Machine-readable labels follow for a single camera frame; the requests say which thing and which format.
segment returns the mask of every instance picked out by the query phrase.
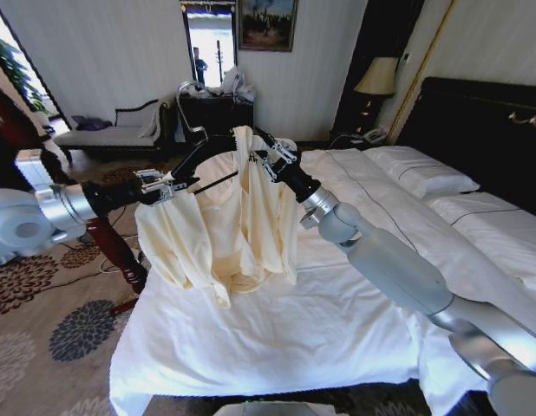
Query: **mirror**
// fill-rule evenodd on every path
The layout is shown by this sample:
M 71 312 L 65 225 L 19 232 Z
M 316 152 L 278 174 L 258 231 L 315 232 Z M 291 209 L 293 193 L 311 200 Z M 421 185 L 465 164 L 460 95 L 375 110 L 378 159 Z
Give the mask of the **mirror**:
M 237 65 L 235 1 L 182 0 L 193 79 L 219 87 Z

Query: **mattress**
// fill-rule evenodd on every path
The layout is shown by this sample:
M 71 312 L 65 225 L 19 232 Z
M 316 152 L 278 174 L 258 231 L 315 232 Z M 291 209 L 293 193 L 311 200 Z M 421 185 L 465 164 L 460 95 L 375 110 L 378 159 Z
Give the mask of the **mattress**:
M 368 157 L 307 152 L 302 167 L 427 258 L 451 290 L 495 302 L 536 331 L 532 294 Z M 229 310 L 209 293 L 168 286 L 152 270 L 112 359 L 116 412 L 142 414 L 154 394 L 283 393 L 419 377 L 439 415 L 467 390 L 484 389 L 446 331 L 392 303 L 316 230 L 299 232 L 298 253 L 296 286 L 275 279 L 234 295 Z

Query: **black cable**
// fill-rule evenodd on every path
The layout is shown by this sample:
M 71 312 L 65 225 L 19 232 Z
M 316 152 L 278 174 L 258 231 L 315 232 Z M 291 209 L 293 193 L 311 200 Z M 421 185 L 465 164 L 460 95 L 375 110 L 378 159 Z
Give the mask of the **black cable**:
M 489 212 L 511 212 L 511 211 L 522 211 L 521 208 L 509 208 L 509 209 L 505 209 L 505 210 L 490 210 L 490 211 L 474 211 L 474 212 L 467 212 L 465 214 L 462 214 L 460 217 L 458 217 L 453 223 L 451 223 L 450 225 L 453 227 L 455 224 L 457 224 L 457 222 L 466 217 L 467 215 L 471 215 L 471 214 L 488 214 Z
M 120 215 L 118 215 L 118 218 L 116 218 L 116 219 L 114 220 L 114 222 L 112 223 L 112 226 L 114 226 L 115 223 L 117 223 L 118 221 L 120 221 L 120 218 L 123 217 L 123 214 L 125 214 L 125 212 L 126 212 L 126 208 L 127 208 L 127 205 L 123 205 L 123 208 L 121 209 L 121 213 L 120 213 Z
M 395 221 L 395 218 L 393 218 L 393 217 L 391 216 L 391 214 L 389 213 L 389 211 L 386 210 L 386 209 L 383 207 L 382 204 L 380 204 L 378 201 L 376 201 L 374 198 L 372 198 L 372 195 L 369 194 L 369 192 L 366 190 L 366 188 L 363 186 L 363 184 L 361 184 L 358 180 L 353 179 L 353 178 L 351 177 L 351 175 L 349 175 L 349 172 L 347 172 L 347 170 L 346 170 L 346 169 L 345 169 L 345 168 L 344 168 L 344 167 L 343 167 L 343 166 L 336 160 L 336 158 L 333 157 L 333 155 L 332 155 L 331 153 L 328 153 L 328 154 L 330 155 L 330 157 L 331 157 L 332 159 L 334 159 L 334 162 L 336 162 L 337 165 L 338 165 L 339 167 L 342 168 L 342 170 L 345 172 L 345 174 L 346 174 L 347 176 L 349 176 L 349 179 L 351 179 L 352 181 L 356 182 L 361 188 L 363 188 L 363 191 L 366 193 L 366 195 L 367 195 L 370 199 L 372 199 L 372 202 L 374 202 L 375 204 L 377 204 L 380 208 L 383 209 L 383 211 L 384 211 L 386 214 L 388 214 L 388 217 L 391 219 L 391 221 L 393 221 L 393 224 L 395 224 L 395 227 L 397 227 L 397 230 L 399 230 L 399 232 L 401 232 L 401 234 L 403 234 L 403 236 L 407 239 L 407 241 L 409 241 L 410 245 L 413 247 L 413 250 L 416 252 L 416 254 L 420 254 L 420 253 L 418 252 L 418 250 L 416 249 L 415 245 L 413 244 L 413 242 L 410 241 L 410 238 L 407 237 L 407 234 L 405 234 L 405 232 L 401 229 L 401 227 L 400 227 L 399 224 Z
M 80 280 L 87 279 L 88 277 L 95 277 L 95 276 L 98 276 L 98 275 L 101 275 L 101 274 L 103 274 L 101 271 L 97 271 L 96 273 L 93 273 L 92 275 L 86 275 L 86 276 L 77 277 L 76 279 L 72 280 L 71 282 L 62 283 L 62 284 L 56 284 L 54 286 L 48 286 L 48 287 L 46 287 L 44 289 L 38 290 L 37 292 L 31 293 L 30 295 L 26 295 L 26 296 L 23 296 L 23 297 L 16 297 L 15 300 L 18 300 L 18 301 L 24 300 L 24 299 L 27 299 L 29 297 L 39 295 L 42 292 L 46 292 L 47 290 L 52 290 L 52 289 L 56 289 L 56 288 L 63 288 L 65 286 L 69 286 L 70 284 L 77 283 Z M 11 300 L 0 302 L 0 305 L 5 304 L 5 303 L 10 303 L 10 302 L 11 302 Z
M 421 165 L 421 166 L 411 166 L 411 167 L 408 167 L 407 169 L 405 169 L 403 172 L 401 172 L 401 174 L 397 177 L 397 180 L 401 180 L 401 176 L 403 176 L 403 174 L 405 172 L 408 172 L 410 171 L 411 169 L 420 169 L 422 167 L 440 167 L 440 166 L 445 166 L 443 165 L 442 163 L 440 163 L 439 165 Z

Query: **telephone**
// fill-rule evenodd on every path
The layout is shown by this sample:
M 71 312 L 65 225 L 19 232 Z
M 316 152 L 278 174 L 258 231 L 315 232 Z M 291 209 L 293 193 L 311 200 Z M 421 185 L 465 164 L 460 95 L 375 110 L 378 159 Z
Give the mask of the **telephone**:
M 379 146 L 383 144 L 387 137 L 388 134 L 384 132 L 381 128 L 375 128 L 365 134 L 340 133 L 334 138 L 333 141 L 331 141 L 330 145 L 328 146 L 328 149 L 331 149 L 341 138 L 348 138 L 349 143 L 354 146 L 361 145 L 362 143 L 366 143 L 370 146 Z

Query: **white wall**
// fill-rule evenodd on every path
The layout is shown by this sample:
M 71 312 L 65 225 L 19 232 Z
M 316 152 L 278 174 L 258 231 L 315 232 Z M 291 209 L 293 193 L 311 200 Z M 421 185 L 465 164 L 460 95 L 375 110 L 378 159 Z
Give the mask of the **white wall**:
M 62 111 L 114 121 L 191 76 L 177 0 L 0 0 Z
M 239 51 L 258 90 L 255 123 L 293 140 L 328 139 L 365 0 L 300 0 L 291 53 Z
M 414 32 L 406 52 L 425 50 L 445 3 L 448 1 L 425 3 L 415 32 L 421 26 L 428 33 L 421 40 Z M 398 93 L 412 82 L 418 69 L 413 63 L 408 64 L 415 67 L 409 68 L 408 75 L 399 74 Z M 428 76 L 536 85 L 536 0 L 457 0 L 421 78 Z M 386 103 L 380 124 L 391 125 L 402 98 L 404 95 L 397 94 Z
M 255 123 L 327 139 L 366 0 L 301 0 L 291 53 L 239 51 Z M 177 0 L 0 0 L 62 111 L 114 119 L 191 78 Z

